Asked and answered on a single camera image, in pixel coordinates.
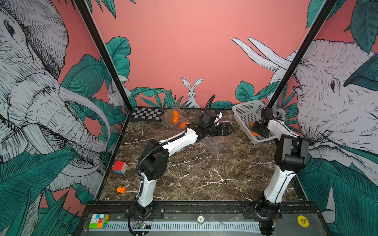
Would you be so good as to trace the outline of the white perforated plastic basket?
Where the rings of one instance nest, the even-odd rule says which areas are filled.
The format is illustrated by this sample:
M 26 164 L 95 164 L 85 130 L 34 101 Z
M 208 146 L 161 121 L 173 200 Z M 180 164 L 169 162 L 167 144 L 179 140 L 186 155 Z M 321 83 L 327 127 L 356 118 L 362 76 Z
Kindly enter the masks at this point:
M 267 142 L 275 138 L 275 136 L 271 132 L 269 133 L 269 136 L 265 138 L 260 135 L 255 136 L 250 130 L 251 123 L 254 123 L 261 119 L 261 113 L 263 109 L 264 104 L 259 100 L 240 103 L 232 107 L 235 120 L 238 122 L 241 129 L 245 132 L 245 134 L 253 144 Z

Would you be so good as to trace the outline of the clear clamshell container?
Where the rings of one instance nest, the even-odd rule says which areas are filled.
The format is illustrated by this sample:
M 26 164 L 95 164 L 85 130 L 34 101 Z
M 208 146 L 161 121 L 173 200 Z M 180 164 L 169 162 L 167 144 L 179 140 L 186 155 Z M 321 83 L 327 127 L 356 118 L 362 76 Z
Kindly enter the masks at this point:
M 189 121 L 188 119 L 186 118 L 180 118 L 174 125 L 173 125 L 173 128 L 177 131 L 177 132 L 183 132 L 185 130 L 185 127 L 186 127 L 186 124 L 190 125 L 192 124 L 191 121 Z
M 217 153 L 232 148 L 237 140 L 235 137 L 230 135 L 206 137 L 203 141 L 210 152 Z
M 183 123 L 188 123 L 187 113 L 180 108 L 172 108 L 164 111 L 162 121 L 167 125 L 180 126 Z

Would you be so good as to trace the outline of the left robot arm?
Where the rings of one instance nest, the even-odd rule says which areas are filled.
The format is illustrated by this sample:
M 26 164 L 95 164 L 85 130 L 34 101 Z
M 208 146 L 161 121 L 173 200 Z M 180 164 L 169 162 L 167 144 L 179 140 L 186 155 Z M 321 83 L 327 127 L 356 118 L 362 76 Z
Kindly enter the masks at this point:
M 215 97 L 210 97 L 199 120 L 186 124 L 181 133 L 161 141 L 148 141 L 133 172 L 140 179 L 140 188 L 133 203 L 139 217 L 147 218 L 152 213 L 156 182 L 165 173 L 173 154 L 206 137 L 228 136 L 234 131 L 229 122 L 220 122 L 220 111 L 211 109 Z

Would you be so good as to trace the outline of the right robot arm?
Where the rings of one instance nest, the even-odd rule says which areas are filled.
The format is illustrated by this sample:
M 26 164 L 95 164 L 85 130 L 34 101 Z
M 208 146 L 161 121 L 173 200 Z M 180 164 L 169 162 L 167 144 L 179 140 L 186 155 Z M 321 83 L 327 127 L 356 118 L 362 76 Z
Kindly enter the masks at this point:
M 306 167 L 309 141 L 294 133 L 281 120 L 256 121 L 253 123 L 252 131 L 263 137 L 272 133 L 277 139 L 274 155 L 276 169 L 256 205 L 256 211 L 260 216 L 267 218 L 268 215 L 278 212 L 289 182 Z

